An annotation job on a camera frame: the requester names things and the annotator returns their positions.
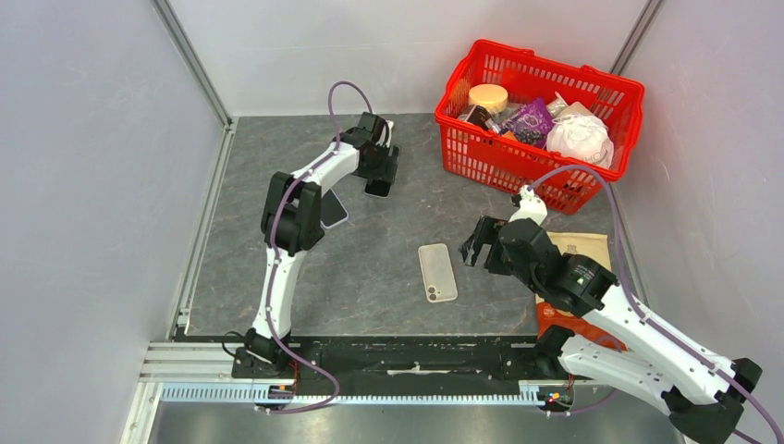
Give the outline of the black smartphone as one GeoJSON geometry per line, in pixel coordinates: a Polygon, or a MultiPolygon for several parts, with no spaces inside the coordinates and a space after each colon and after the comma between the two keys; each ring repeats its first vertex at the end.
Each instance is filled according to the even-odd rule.
{"type": "Polygon", "coordinates": [[[394,179],[388,177],[374,177],[366,180],[363,192],[376,198],[387,198],[394,184],[394,179]]]}

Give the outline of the beige phone case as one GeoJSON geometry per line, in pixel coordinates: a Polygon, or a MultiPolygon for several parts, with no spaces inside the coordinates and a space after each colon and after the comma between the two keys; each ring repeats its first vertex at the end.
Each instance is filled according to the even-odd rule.
{"type": "Polygon", "coordinates": [[[449,250],[444,243],[423,245],[418,249],[425,300],[451,302],[459,296],[449,250]]]}

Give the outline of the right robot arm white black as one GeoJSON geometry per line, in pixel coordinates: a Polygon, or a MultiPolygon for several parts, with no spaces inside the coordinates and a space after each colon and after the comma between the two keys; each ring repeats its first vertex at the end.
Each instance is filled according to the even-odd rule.
{"type": "Polygon", "coordinates": [[[737,432],[744,404],[762,375],[748,358],[730,360],[687,338],[584,254],[563,253],[530,218],[483,216],[460,246],[473,266],[484,246],[489,273],[513,276],[554,308],[619,340],[621,351],[575,330],[548,327],[533,365],[543,377],[586,376],[649,403],[696,443],[724,443],[737,432]]]}

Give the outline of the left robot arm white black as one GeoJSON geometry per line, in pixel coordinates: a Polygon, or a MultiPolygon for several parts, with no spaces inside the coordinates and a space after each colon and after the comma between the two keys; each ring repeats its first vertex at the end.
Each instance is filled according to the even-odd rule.
{"type": "Polygon", "coordinates": [[[261,231],[266,267],[258,314],[245,335],[245,349],[268,377],[284,375],[290,354],[291,308],[301,266],[325,235],[324,197],[346,176],[364,179],[366,194],[386,198],[395,182],[400,148],[393,121],[365,112],[357,126],[337,135],[309,164],[277,172],[264,203],[261,231]]]}

